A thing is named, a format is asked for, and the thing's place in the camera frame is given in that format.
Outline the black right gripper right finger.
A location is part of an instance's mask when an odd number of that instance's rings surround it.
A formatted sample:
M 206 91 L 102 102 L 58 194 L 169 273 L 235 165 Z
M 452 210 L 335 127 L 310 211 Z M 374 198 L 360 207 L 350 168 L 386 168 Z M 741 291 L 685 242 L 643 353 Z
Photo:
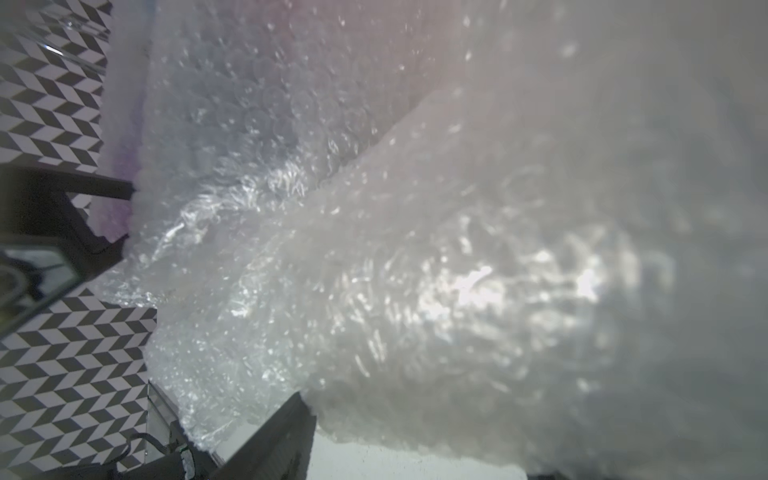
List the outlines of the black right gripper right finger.
M 551 473 L 538 473 L 538 474 L 532 474 L 532 473 L 526 473 L 526 479 L 527 480 L 600 480 L 599 476 L 594 476 L 591 474 L 573 474 L 573 473 L 562 473 L 562 472 L 551 472 Z

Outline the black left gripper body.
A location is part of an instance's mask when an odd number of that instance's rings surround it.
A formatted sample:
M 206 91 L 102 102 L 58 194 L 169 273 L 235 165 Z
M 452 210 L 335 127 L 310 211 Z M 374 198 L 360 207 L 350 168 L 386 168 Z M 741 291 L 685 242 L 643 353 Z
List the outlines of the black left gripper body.
M 96 235 L 69 195 L 129 200 L 128 181 L 52 167 L 1 166 L 1 334 L 8 336 L 123 260 L 126 235 Z

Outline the clear bubble wrap sheet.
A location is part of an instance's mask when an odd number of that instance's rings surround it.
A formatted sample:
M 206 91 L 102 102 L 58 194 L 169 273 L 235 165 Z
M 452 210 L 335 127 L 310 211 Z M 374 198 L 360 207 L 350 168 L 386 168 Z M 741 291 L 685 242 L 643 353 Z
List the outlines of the clear bubble wrap sheet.
M 200 446 L 767 475 L 763 1 L 160 1 L 124 261 Z

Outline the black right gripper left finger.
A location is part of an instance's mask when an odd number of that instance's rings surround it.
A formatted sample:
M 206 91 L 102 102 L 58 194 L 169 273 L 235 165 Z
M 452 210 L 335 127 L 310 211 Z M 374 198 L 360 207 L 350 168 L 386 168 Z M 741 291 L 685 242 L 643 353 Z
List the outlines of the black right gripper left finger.
M 293 394 L 210 479 L 306 479 L 316 425 L 301 395 Z

